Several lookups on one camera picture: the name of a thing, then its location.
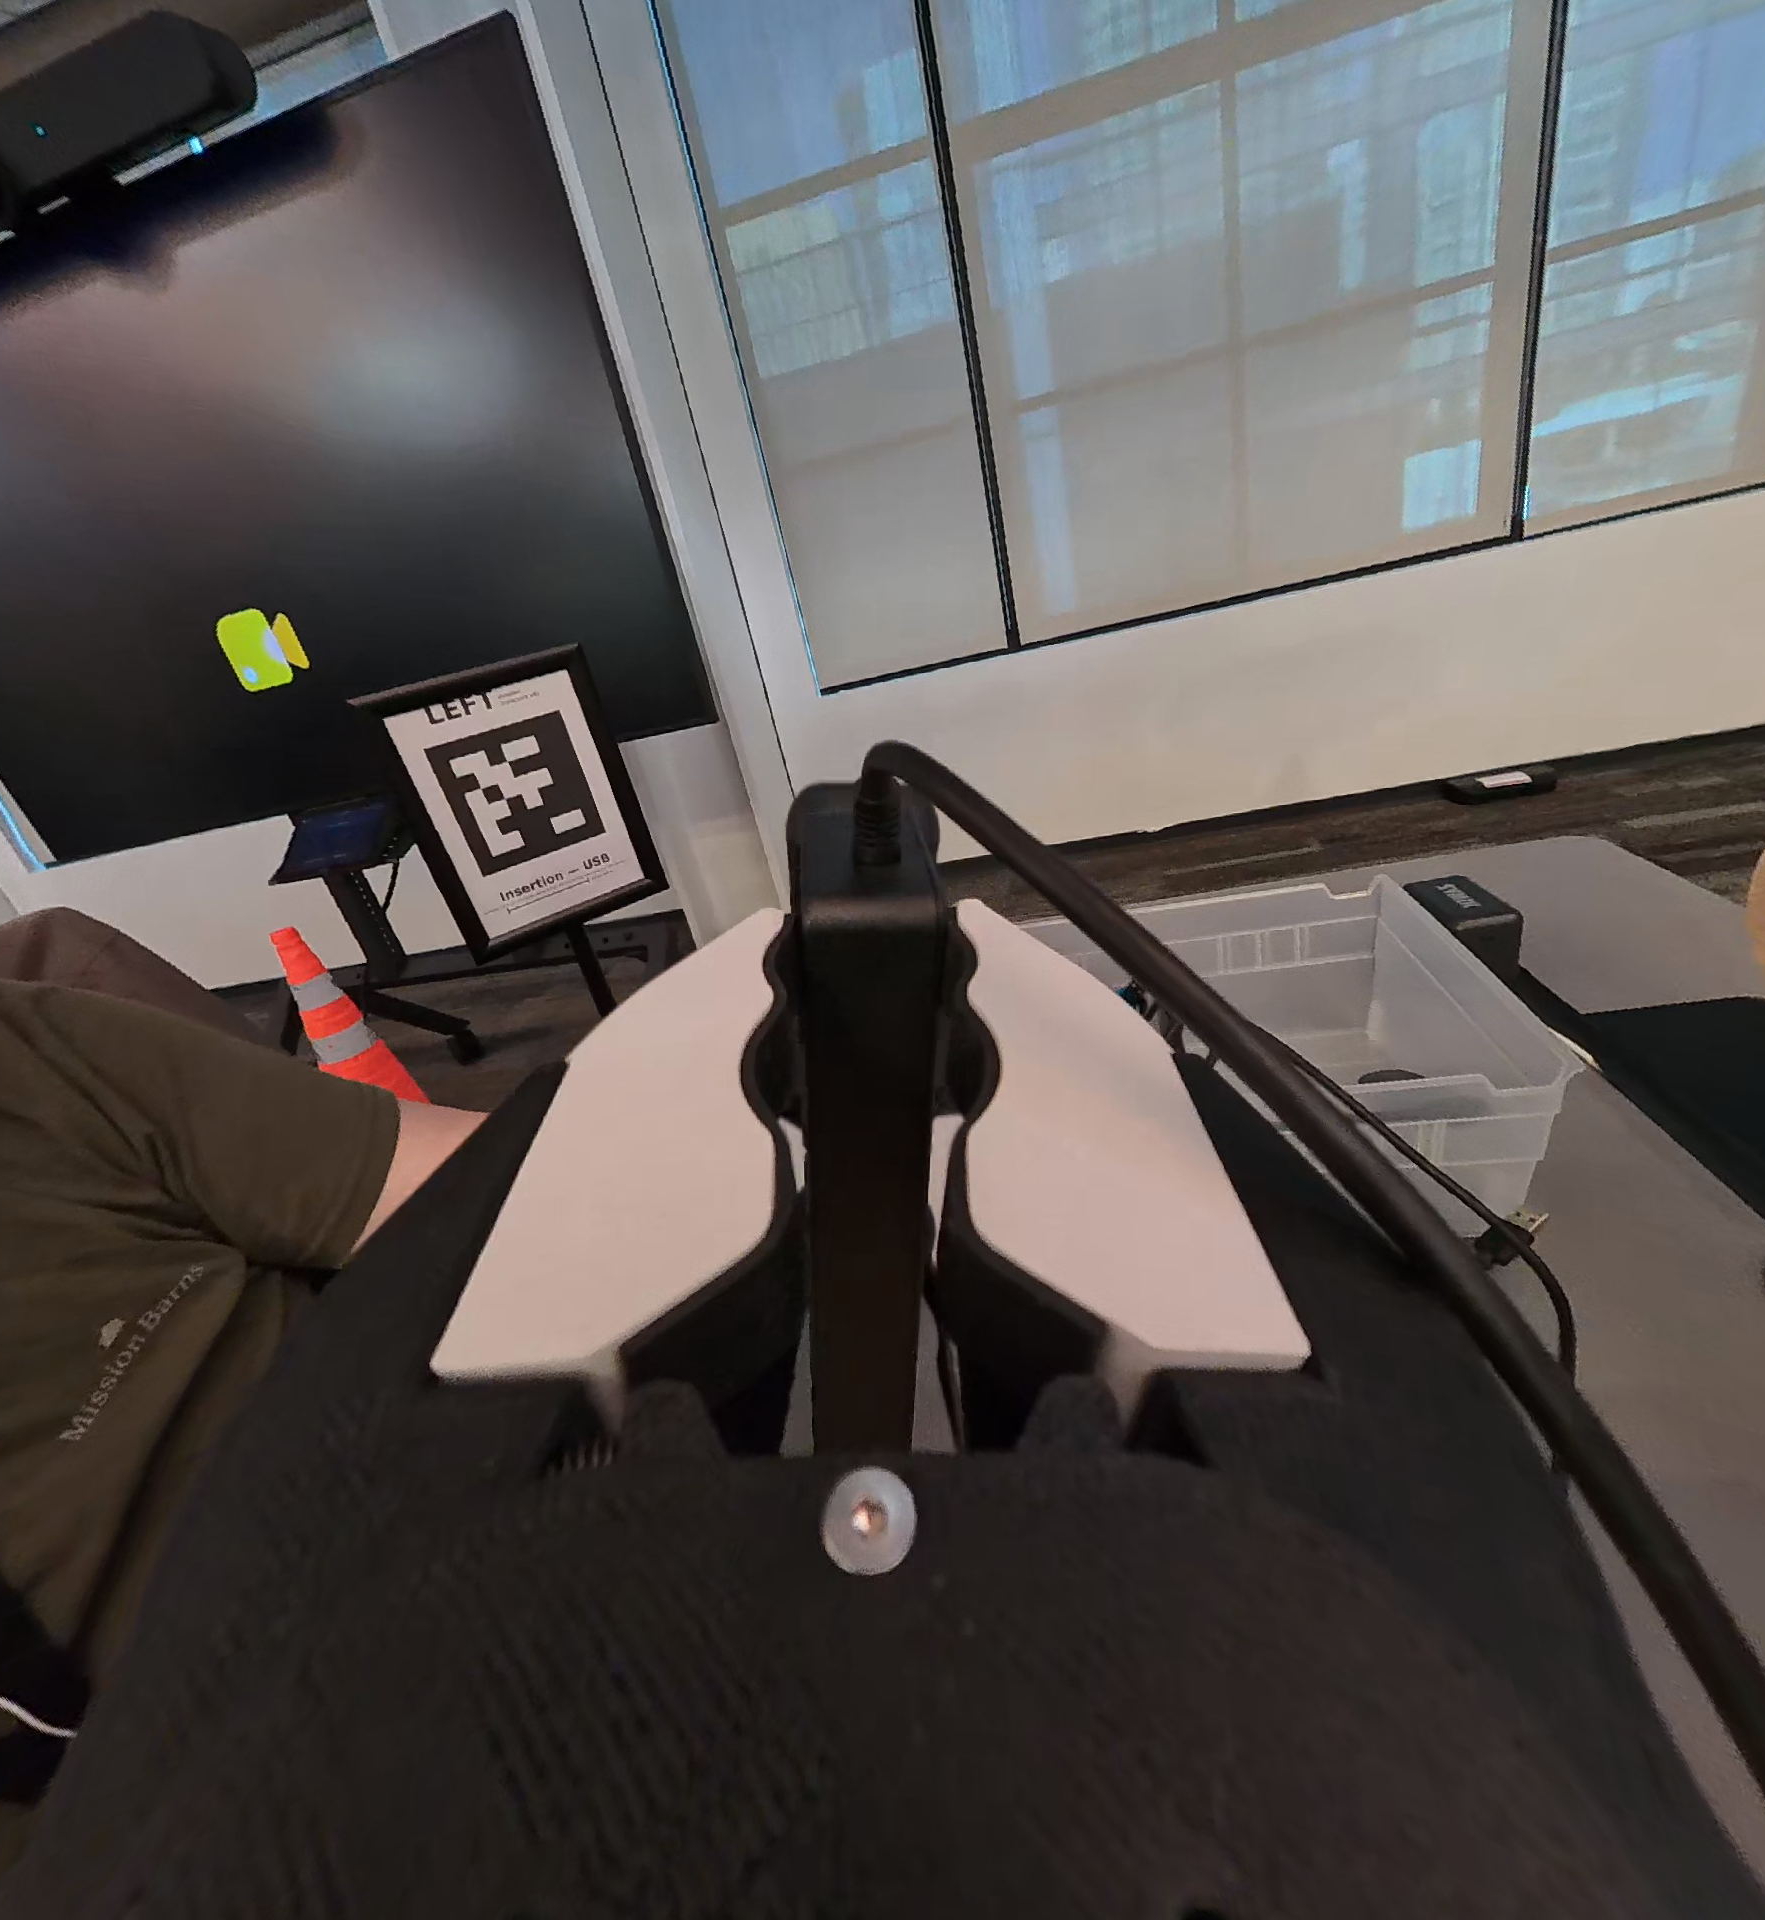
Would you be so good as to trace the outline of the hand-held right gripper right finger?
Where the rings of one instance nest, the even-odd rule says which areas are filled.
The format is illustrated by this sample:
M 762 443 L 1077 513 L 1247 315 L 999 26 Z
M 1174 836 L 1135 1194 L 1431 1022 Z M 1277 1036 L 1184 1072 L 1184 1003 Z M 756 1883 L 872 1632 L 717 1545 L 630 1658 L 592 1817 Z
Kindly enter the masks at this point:
M 1310 1337 L 1170 1043 L 1105 983 L 984 901 L 956 907 L 994 1088 L 949 1197 L 1048 1305 L 1094 1320 L 1103 1383 L 1302 1371 Z

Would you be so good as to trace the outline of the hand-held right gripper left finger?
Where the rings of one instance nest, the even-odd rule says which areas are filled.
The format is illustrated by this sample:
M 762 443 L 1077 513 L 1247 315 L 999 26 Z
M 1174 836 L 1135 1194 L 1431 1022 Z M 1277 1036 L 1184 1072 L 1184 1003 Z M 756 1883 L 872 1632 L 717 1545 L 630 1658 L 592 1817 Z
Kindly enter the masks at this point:
M 574 1049 L 439 1337 L 439 1380 L 630 1386 L 650 1341 L 733 1304 L 799 1197 L 750 1082 L 779 911 L 653 976 Z

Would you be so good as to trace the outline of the clear plastic bin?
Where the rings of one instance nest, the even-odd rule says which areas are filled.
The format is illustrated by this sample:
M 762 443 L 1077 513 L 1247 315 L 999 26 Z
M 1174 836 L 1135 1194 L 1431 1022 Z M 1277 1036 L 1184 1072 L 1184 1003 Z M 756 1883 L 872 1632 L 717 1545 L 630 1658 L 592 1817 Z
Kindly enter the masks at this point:
M 1527 1204 L 1582 1062 L 1393 876 L 1128 914 L 1496 1215 Z

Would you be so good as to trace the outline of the person's left forearm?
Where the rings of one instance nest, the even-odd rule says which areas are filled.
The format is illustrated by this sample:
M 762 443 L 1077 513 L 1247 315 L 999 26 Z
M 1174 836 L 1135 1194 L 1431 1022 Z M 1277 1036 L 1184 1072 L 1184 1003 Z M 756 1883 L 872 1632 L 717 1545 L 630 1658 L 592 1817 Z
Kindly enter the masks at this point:
M 416 1099 L 401 1099 L 396 1111 L 396 1152 L 389 1155 L 389 1165 L 368 1222 L 356 1234 L 356 1255 L 488 1121 L 484 1111 Z

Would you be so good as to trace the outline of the orange traffic cone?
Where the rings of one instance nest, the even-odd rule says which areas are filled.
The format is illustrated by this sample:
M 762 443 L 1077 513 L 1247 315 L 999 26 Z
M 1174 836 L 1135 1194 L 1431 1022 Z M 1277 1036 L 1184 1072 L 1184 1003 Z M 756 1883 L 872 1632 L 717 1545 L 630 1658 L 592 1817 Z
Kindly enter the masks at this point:
M 292 993 L 292 1012 L 325 1073 L 389 1091 L 401 1103 L 431 1103 L 294 926 L 276 927 L 273 949 Z

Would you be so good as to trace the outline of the black framed sign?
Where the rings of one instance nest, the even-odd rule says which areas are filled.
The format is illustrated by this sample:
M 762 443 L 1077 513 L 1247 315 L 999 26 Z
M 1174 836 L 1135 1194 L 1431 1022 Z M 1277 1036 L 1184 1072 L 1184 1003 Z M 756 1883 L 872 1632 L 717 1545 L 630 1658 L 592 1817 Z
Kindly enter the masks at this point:
M 481 964 L 561 934 L 600 1013 L 617 997 L 587 921 L 668 886 L 587 654 L 353 695 L 462 943 Z

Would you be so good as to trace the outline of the small black tablet stand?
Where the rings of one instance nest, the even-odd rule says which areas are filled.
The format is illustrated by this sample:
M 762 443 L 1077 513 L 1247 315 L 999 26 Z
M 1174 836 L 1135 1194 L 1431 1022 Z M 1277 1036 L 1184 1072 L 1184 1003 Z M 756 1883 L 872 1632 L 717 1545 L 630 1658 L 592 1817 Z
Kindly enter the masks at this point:
M 468 1020 L 393 993 L 411 954 L 389 921 L 389 900 L 376 893 L 368 871 L 386 864 L 389 876 L 398 876 L 411 851 L 413 827 L 396 801 L 376 797 L 319 805 L 292 814 L 292 836 L 269 886 L 320 878 L 365 954 L 360 974 L 343 985 L 343 993 L 360 1013 L 441 1033 L 456 1062 L 471 1065 L 484 1059 L 484 1043 Z

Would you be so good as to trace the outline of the black flat desk pad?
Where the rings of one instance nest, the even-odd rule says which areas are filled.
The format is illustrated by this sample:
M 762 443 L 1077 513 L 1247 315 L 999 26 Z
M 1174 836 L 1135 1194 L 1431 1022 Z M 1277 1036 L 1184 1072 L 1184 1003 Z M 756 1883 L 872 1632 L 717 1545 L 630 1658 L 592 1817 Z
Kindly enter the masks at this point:
M 1765 997 L 1582 1016 L 1605 1078 L 1765 1217 Z

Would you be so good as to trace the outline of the large dark panel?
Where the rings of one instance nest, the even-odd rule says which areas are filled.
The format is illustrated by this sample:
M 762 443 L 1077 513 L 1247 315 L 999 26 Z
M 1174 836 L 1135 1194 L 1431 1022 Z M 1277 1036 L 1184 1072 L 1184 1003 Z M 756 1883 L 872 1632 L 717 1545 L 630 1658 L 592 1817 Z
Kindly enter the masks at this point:
M 48 861 L 353 797 L 353 699 L 561 644 L 618 741 L 720 715 L 512 14 L 0 242 Z

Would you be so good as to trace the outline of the large glass window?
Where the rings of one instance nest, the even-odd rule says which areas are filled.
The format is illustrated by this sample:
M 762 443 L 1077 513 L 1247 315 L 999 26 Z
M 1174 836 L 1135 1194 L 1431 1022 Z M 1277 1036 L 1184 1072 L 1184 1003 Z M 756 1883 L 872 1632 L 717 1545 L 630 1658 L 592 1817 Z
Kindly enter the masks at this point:
M 656 3 L 823 694 L 1765 486 L 1765 3 Z

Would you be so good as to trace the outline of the black video bar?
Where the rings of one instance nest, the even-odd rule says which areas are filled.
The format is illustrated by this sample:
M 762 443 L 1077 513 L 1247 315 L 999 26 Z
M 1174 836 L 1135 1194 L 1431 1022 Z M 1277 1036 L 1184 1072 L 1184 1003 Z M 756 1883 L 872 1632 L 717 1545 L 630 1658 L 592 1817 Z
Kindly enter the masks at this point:
M 153 9 L 0 88 L 0 232 L 254 109 L 246 52 Z

